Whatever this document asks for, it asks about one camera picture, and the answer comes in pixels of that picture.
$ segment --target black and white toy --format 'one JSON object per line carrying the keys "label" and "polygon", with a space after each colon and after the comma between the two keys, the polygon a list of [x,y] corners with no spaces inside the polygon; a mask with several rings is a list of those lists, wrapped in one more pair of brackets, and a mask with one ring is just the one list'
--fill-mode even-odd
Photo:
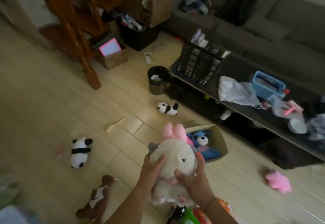
{"label": "black and white toy", "polygon": [[177,115],[178,103],[175,103],[173,106],[171,106],[168,105],[167,102],[160,102],[158,103],[157,108],[161,113],[165,113],[169,115]]}
{"label": "black and white toy", "polygon": [[71,150],[71,168],[79,168],[83,167],[85,164],[89,152],[91,152],[91,148],[89,146],[93,143],[91,138],[85,139],[84,137],[73,141],[73,147]]}

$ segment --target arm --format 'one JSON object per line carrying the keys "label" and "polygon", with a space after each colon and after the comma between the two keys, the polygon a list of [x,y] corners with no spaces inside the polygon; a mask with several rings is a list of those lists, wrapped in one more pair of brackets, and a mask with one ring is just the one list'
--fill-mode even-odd
{"label": "arm", "polygon": [[203,157],[198,153],[195,153],[195,156],[198,160],[195,179],[191,181],[186,175],[176,170],[175,176],[177,180],[185,186],[189,196],[200,206],[212,224],[237,224],[235,219],[227,213],[214,196],[209,181],[205,176],[205,161]]}
{"label": "arm", "polygon": [[105,224],[141,223],[144,206],[150,199],[151,190],[165,160],[166,155],[163,155],[155,165],[151,165],[149,154],[146,155],[138,183]]}

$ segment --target wooden staircase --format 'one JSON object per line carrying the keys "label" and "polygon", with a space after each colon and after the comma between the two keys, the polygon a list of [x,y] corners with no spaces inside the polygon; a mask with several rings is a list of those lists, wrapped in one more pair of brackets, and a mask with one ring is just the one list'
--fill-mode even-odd
{"label": "wooden staircase", "polygon": [[106,33],[110,27],[101,20],[98,8],[111,10],[120,6],[122,1],[86,0],[91,11],[82,10],[73,5],[70,0],[45,1],[48,8],[59,17],[61,24],[43,29],[40,31],[41,34],[68,55],[78,58],[89,84],[97,90],[101,86],[100,81],[90,64],[90,59],[95,56],[97,51],[92,50],[84,32],[91,37],[98,37]]}

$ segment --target blue plastic container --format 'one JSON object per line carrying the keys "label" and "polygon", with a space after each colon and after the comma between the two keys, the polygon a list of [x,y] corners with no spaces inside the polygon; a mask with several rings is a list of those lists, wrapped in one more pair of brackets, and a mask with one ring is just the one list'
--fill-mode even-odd
{"label": "blue plastic container", "polygon": [[256,95],[267,100],[271,95],[277,95],[279,99],[285,97],[285,84],[261,71],[257,71],[252,80],[252,88]]}

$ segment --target hand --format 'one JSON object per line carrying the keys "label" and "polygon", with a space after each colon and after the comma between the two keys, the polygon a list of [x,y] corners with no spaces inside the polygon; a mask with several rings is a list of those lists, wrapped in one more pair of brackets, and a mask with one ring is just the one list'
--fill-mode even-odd
{"label": "hand", "polygon": [[215,196],[211,190],[209,181],[205,176],[205,161],[203,157],[198,153],[195,153],[195,157],[198,160],[196,177],[187,177],[179,170],[175,170],[175,176],[177,180],[185,186],[187,192],[189,193],[189,196],[193,199],[193,201],[202,209],[205,209],[215,198]]}
{"label": "hand", "polygon": [[140,178],[135,187],[144,194],[144,201],[149,200],[152,188],[158,178],[159,170],[165,163],[167,156],[166,154],[163,154],[154,165],[150,164],[149,158],[150,153],[148,153],[144,158]]}

